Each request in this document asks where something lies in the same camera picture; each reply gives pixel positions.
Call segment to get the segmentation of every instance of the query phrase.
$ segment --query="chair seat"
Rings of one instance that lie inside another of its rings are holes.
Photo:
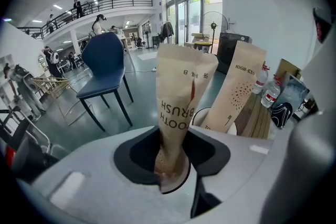
[[[105,76],[94,76],[77,93],[77,98],[86,99],[113,92],[119,88],[125,69],[119,69]]]

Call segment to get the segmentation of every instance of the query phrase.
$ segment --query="white floor mat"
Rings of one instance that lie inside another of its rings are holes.
[[[150,52],[149,54],[141,54],[141,55],[138,55],[138,57],[141,59],[141,60],[149,60],[149,59],[153,59],[153,58],[156,58],[156,55],[157,55],[157,51],[156,52]]]

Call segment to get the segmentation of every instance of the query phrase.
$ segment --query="white cup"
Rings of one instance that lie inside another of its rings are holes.
[[[202,122],[204,121],[205,117],[207,116],[209,110],[210,110],[210,108],[203,108],[201,110],[198,110],[191,120],[191,125],[200,126],[202,124]],[[227,130],[226,133],[227,134],[232,134],[232,135],[237,135],[236,124],[233,123],[230,126],[229,130]]]

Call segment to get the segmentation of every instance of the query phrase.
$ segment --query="chair leg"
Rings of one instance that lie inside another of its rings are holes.
[[[126,120],[128,121],[128,123],[129,123],[131,126],[133,126],[130,117],[128,117],[128,114],[127,114],[127,112],[126,112],[126,109],[125,109],[124,105],[123,105],[122,102],[121,102],[121,99],[120,99],[120,96],[119,96],[118,91],[115,90],[115,91],[114,91],[114,94],[115,94],[115,98],[117,99],[117,101],[118,101],[118,103],[119,103],[119,106],[120,106],[120,108],[121,108],[121,110],[122,110],[122,113],[124,113],[124,116],[125,116]]]
[[[106,100],[105,100],[104,96],[103,96],[103,95],[101,95],[100,97],[101,97],[101,98],[102,98],[102,100],[104,101],[105,105],[106,105],[108,108],[110,108],[110,106],[109,106],[109,104],[106,102]]]
[[[133,97],[132,97],[130,88],[128,87],[128,84],[127,84],[127,80],[126,80],[126,78],[125,78],[125,75],[124,75],[124,77],[123,77],[122,79],[123,79],[123,81],[124,81],[124,83],[125,83],[125,86],[126,86],[126,90],[127,90],[127,92],[128,92],[128,95],[130,96],[131,101],[132,101],[132,103],[133,103],[133,102],[134,102],[134,101],[133,101]]]
[[[91,118],[93,119],[93,121],[96,123],[96,125],[99,126],[99,128],[101,128],[103,130],[103,132],[105,132],[105,129],[103,128],[103,126],[101,126],[100,122],[97,120],[97,118],[95,117],[95,115],[92,113],[92,111],[88,108],[88,105],[85,103],[85,100],[80,99],[81,103],[83,104],[85,110],[89,113],[89,115],[91,116]]]

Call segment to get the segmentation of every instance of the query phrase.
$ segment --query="metal railing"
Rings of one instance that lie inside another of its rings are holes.
[[[55,30],[78,19],[78,17],[83,17],[92,13],[100,13],[104,10],[113,8],[152,6],[153,0],[97,0],[82,4],[82,15],[77,14],[77,9],[73,8],[57,16],[49,24],[46,24],[43,27],[18,27],[18,29],[36,39],[44,39]]]

